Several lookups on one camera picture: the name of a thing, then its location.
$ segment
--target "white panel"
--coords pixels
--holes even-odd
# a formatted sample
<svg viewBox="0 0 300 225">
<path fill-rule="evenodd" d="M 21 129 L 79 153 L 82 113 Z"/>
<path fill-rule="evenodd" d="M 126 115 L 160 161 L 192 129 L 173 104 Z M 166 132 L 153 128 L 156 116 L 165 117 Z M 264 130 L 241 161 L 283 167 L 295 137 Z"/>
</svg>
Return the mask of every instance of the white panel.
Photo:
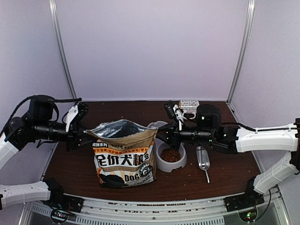
<svg viewBox="0 0 300 225">
<path fill-rule="evenodd" d="M 300 1 L 256 1 L 254 24 L 233 104 L 242 122 L 253 127 L 280 126 L 300 117 Z M 257 155 L 265 169 L 283 152 Z M 300 224 L 300 179 L 280 184 L 292 224 Z"/>
<path fill-rule="evenodd" d="M 57 0 L 77 95 L 226 100 L 247 7 L 247 0 Z"/>
<path fill-rule="evenodd" d="M 46 94 L 69 98 L 48 0 L 0 0 L 0 128 L 25 97 Z M 69 106 L 59 105 L 62 111 Z M 22 115 L 28 104 L 17 113 Z M 0 184 L 39 181 L 52 147 L 29 144 L 0 171 Z M 16 224 L 22 206 L 0 211 L 0 224 Z"/>
</svg>

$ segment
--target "black bracket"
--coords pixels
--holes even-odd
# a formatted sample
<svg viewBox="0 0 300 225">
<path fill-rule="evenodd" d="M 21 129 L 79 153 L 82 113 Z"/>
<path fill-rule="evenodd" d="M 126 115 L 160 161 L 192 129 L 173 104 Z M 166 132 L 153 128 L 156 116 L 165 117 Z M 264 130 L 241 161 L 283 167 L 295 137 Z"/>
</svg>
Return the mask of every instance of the black bracket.
<svg viewBox="0 0 300 225">
<path fill-rule="evenodd" d="M 0 210 L 2 210 L 2 202 L 1 202 L 1 198 L 3 198 L 3 194 L 0 194 Z"/>
<path fill-rule="evenodd" d="M 54 178 L 46 179 L 44 182 L 49 187 L 48 190 L 51 191 L 50 199 L 43 201 L 45 205 L 59 210 L 81 212 L 82 198 L 64 195 L 64 189 Z"/>
<path fill-rule="evenodd" d="M 300 171 L 300 118 L 296 118 L 294 125 L 297 126 L 296 138 L 298 138 L 297 151 L 291 152 L 290 164 L 294 165 Z"/>
<path fill-rule="evenodd" d="M 254 180 L 248 180 L 245 193 L 224 199 L 227 212 L 242 210 L 264 203 L 263 195 L 254 191 Z"/>
</svg>

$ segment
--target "metal scoop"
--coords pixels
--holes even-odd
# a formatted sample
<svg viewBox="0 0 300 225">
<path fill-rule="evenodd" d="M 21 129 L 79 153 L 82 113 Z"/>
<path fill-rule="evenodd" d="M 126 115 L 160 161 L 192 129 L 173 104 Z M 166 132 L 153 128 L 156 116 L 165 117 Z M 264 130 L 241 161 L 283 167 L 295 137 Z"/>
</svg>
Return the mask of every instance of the metal scoop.
<svg viewBox="0 0 300 225">
<path fill-rule="evenodd" d="M 207 150 L 202 146 L 198 146 L 196 148 L 196 153 L 197 153 L 199 168 L 201 170 L 205 171 L 206 178 L 207 178 L 207 183 L 209 184 L 210 183 L 210 178 L 208 177 L 207 170 L 210 167 L 210 158 L 208 157 Z"/>
</svg>

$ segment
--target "pet food bowl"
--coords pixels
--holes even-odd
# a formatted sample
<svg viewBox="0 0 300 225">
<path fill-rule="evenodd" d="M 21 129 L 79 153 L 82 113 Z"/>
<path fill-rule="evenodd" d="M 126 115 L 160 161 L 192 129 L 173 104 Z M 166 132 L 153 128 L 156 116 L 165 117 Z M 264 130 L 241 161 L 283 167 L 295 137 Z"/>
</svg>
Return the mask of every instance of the pet food bowl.
<svg viewBox="0 0 300 225">
<path fill-rule="evenodd" d="M 150 123 L 148 127 L 159 128 L 165 124 L 167 123 L 164 121 L 157 121 L 157 122 Z M 164 143 L 158 138 L 155 139 L 153 149 L 154 149 L 154 156 L 155 156 L 157 167 L 161 171 L 170 173 L 174 169 L 178 169 L 180 167 L 183 168 L 186 165 L 188 158 L 187 158 L 186 150 L 183 147 L 183 144 L 180 144 L 179 147 L 180 160 L 173 163 L 166 162 L 160 157 L 160 154 L 164 149 L 168 149 L 168 148 L 170 148 L 170 146 L 167 143 Z"/>
</svg>

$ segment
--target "metal frame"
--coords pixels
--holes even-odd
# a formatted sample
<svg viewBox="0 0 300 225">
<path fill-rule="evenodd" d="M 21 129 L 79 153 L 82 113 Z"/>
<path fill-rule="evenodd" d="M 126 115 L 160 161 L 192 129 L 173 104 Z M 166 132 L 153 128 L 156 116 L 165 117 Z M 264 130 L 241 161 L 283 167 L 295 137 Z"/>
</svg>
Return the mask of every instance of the metal frame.
<svg viewBox="0 0 300 225">
<path fill-rule="evenodd" d="M 72 95 L 72 98 L 77 98 L 75 88 L 74 88 L 74 85 L 72 82 L 72 78 L 70 75 L 68 63 L 67 63 L 66 53 L 65 53 L 64 46 L 62 43 L 60 24 L 59 24 L 57 8 L 56 8 L 56 0 L 49 0 L 49 4 L 50 4 L 50 12 L 51 12 L 52 20 L 53 20 L 53 25 L 54 25 L 54 29 L 55 29 L 55 34 L 56 34 L 56 40 L 57 40 L 58 48 L 60 51 L 60 60 L 61 60 L 62 67 L 64 69 L 67 86 Z"/>
<path fill-rule="evenodd" d="M 281 225 L 290 225 L 281 193 L 277 187 L 272 190 L 272 202 L 276 206 L 276 213 Z M 265 194 L 265 203 L 269 201 L 269 194 Z M 30 220 L 28 212 L 35 212 L 49 216 L 52 209 L 41 202 L 26 204 L 20 225 Z M 102 199 L 84 198 L 81 213 L 75 213 L 69 222 L 79 225 L 206 225 L 224 224 L 224 216 L 238 213 L 227 212 L 224 197 L 216 197 L 192 201 L 174 202 L 120 202 Z"/>
<path fill-rule="evenodd" d="M 255 10 L 255 0 L 249 0 L 248 11 L 247 11 L 247 15 L 246 15 L 245 29 L 244 29 L 244 36 L 243 36 L 242 45 L 241 45 L 241 49 L 240 49 L 238 64 L 235 69 L 233 82 L 232 82 L 229 96 L 227 99 L 228 104 L 231 104 L 231 102 L 232 102 L 232 99 L 233 99 L 233 96 L 235 93 L 235 89 L 237 87 L 238 80 L 239 80 L 239 77 L 240 77 L 240 74 L 242 71 L 243 63 L 244 63 L 245 56 L 246 56 L 246 48 L 247 48 L 247 45 L 249 42 L 252 24 L 253 24 L 254 10 Z"/>
</svg>

